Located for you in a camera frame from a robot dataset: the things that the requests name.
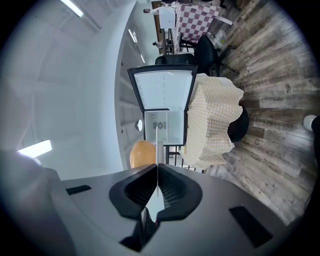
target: purple checkered fabric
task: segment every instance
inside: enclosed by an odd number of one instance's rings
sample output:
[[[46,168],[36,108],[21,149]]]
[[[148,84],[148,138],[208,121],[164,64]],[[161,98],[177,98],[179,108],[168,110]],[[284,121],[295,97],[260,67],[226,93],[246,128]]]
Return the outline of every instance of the purple checkered fabric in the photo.
[[[218,6],[184,5],[176,2],[176,24],[172,31],[174,52],[180,52],[180,33],[187,41],[197,43],[205,34],[213,19],[219,15]]]

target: black chair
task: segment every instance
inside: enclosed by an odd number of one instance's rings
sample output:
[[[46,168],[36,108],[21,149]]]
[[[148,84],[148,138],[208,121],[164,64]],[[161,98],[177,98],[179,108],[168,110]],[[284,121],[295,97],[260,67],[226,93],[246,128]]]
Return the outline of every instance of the black chair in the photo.
[[[239,71],[222,63],[222,59],[227,55],[230,49],[235,47],[228,45],[226,49],[218,56],[218,53],[206,35],[202,35],[197,44],[181,40],[183,44],[189,44],[194,48],[194,56],[190,53],[177,54],[177,55],[163,55],[155,60],[156,65],[161,64],[190,64],[197,65],[197,73],[205,73],[210,76],[210,70],[216,71],[216,76],[220,76],[220,67],[223,66],[230,71],[239,74]]]
[[[248,132],[249,115],[247,110],[243,106],[241,107],[243,109],[242,114],[237,120],[230,123],[228,127],[227,133],[232,143],[241,141]]]

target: orange ball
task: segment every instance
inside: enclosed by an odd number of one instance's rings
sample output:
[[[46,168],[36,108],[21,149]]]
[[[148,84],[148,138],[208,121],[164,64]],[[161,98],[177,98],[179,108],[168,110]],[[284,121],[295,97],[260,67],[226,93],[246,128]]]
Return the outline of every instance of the orange ball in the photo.
[[[140,140],[134,144],[130,152],[131,168],[156,163],[156,146],[147,140]]]

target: beige cloth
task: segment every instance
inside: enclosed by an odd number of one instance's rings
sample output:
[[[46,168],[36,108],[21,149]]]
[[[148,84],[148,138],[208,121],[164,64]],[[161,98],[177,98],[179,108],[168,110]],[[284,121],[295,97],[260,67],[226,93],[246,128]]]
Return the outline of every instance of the beige cloth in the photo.
[[[234,147],[228,126],[243,111],[243,94],[227,78],[197,75],[187,112],[186,145],[180,150],[186,164],[204,170],[226,163],[222,153]]]

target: checkered tablecloth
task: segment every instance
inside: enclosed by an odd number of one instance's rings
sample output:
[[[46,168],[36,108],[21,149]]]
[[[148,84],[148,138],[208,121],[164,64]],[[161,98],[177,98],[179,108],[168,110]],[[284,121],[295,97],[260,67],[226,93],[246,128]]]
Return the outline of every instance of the checkered tablecloth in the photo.
[[[180,33],[184,40],[197,43],[199,38],[208,31],[220,10],[218,6],[185,5],[179,2],[176,2],[173,8],[176,13],[176,23],[172,30],[175,53],[180,52]]]
[[[227,78],[197,75],[188,105],[186,144],[179,151],[187,165],[204,170],[226,163],[222,153],[234,147],[228,127],[243,111],[243,94]]]

